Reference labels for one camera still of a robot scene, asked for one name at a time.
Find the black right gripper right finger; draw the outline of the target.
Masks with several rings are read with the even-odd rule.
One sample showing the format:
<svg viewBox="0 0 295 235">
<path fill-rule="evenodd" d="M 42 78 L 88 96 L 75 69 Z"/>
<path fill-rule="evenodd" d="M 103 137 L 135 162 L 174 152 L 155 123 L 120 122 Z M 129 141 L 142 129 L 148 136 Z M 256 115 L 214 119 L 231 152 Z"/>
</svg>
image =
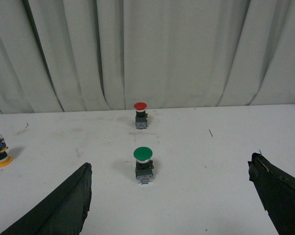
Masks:
<svg viewBox="0 0 295 235">
<path fill-rule="evenodd" d="M 249 180 L 254 183 L 264 209 L 280 235 L 295 235 L 295 177 L 253 153 Z"/>
</svg>

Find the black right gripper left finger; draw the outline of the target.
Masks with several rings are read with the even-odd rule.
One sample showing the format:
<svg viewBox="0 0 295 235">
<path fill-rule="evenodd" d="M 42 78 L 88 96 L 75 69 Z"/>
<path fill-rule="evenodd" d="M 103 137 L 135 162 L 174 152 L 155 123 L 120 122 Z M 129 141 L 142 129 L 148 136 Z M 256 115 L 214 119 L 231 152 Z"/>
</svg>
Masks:
<svg viewBox="0 0 295 235">
<path fill-rule="evenodd" d="M 84 163 L 2 235 L 78 235 L 91 205 L 91 164 Z"/>
</svg>

